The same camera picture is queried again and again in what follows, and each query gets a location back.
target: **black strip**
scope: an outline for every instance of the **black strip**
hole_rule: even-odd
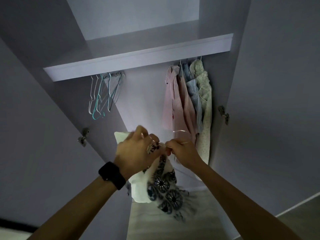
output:
[[[34,233],[38,228],[27,224],[17,223],[9,220],[0,219],[0,227],[23,232]]]

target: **person's left arm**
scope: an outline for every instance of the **person's left arm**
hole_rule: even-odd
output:
[[[164,148],[147,154],[147,147],[152,140],[159,142],[158,137],[138,126],[125,141],[118,144],[114,164],[127,181],[132,175],[150,166]],[[104,206],[116,187],[110,181],[98,176],[84,190],[70,200],[57,213],[38,228],[28,240],[77,240],[87,226]]]

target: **white shelf edge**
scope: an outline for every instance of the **white shelf edge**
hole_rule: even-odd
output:
[[[230,51],[233,33],[43,68],[56,82]]]

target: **hand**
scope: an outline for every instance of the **hand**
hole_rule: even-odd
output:
[[[167,141],[165,145],[167,155],[169,156],[170,153],[173,153],[178,158],[179,162],[191,171],[196,165],[203,162],[196,147],[189,140],[176,138]]]
[[[157,157],[166,153],[165,147],[162,147],[148,154],[147,148],[152,141],[159,142],[159,138],[154,134],[149,135],[144,127],[138,125],[134,132],[118,144],[114,164],[120,168],[120,173],[126,180],[149,167]]]

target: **forearm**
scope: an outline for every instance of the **forearm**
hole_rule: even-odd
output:
[[[192,170],[217,199],[244,240],[300,239],[285,224],[227,182],[205,163],[197,164]]]
[[[49,218],[29,240],[76,240],[116,191],[100,176]]]

